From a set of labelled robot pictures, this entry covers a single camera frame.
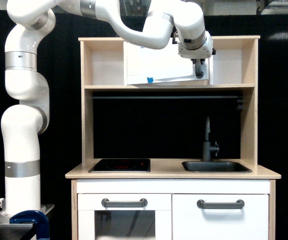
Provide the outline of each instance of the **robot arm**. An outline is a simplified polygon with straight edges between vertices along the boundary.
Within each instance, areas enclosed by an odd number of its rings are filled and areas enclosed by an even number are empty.
[[[211,37],[205,31],[203,12],[193,2],[152,0],[143,32],[125,26],[120,17],[119,0],[9,0],[7,13],[15,23],[28,27],[36,24],[48,9],[56,5],[68,13],[108,22],[123,39],[142,47],[164,48],[175,25],[181,48],[189,51],[199,49],[207,39],[209,48],[212,48]],[[183,58],[197,58],[191,55],[181,54]]]
[[[106,21],[126,41],[151,49],[164,48],[175,25],[179,54],[195,60],[195,66],[213,51],[202,10],[191,2],[152,0],[143,32],[139,32],[122,22],[119,0],[8,0],[7,13],[17,25],[5,44],[5,87],[19,100],[19,105],[5,111],[1,121],[6,212],[11,215],[40,206],[37,135],[48,126],[49,91],[47,81],[36,70],[36,59],[39,42],[55,26],[50,9],[56,5],[72,14]]]

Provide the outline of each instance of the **black faucet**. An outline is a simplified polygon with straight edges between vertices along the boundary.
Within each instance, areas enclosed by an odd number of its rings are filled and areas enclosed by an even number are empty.
[[[210,118],[206,117],[206,128],[205,128],[205,141],[203,144],[203,158],[202,162],[212,162],[211,153],[219,152],[219,145],[215,142],[214,146],[211,146],[211,142],[209,141],[209,133],[210,133]]]

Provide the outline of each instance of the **drawer handle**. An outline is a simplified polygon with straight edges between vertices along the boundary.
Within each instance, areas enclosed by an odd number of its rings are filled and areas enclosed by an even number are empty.
[[[237,200],[237,202],[205,202],[204,200],[198,200],[197,206],[200,209],[242,209],[245,206],[243,200]]]
[[[104,208],[143,208],[145,206],[147,206],[148,202],[146,199],[142,198],[139,201],[109,201],[107,198],[104,198],[102,200],[102,206]]]

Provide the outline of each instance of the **black induction cooktop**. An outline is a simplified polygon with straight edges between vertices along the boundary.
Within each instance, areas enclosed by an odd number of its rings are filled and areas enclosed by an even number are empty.
[[[89,173],[149,173],[150,159],[147,158],[105,158],[100,160]]]

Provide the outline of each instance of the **black sink basin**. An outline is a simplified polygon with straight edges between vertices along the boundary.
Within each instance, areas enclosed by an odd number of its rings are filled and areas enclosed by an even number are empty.
[[[194,173],[251,173],[252,171],[233,161],[185,161],[182,163],[185,170]]]

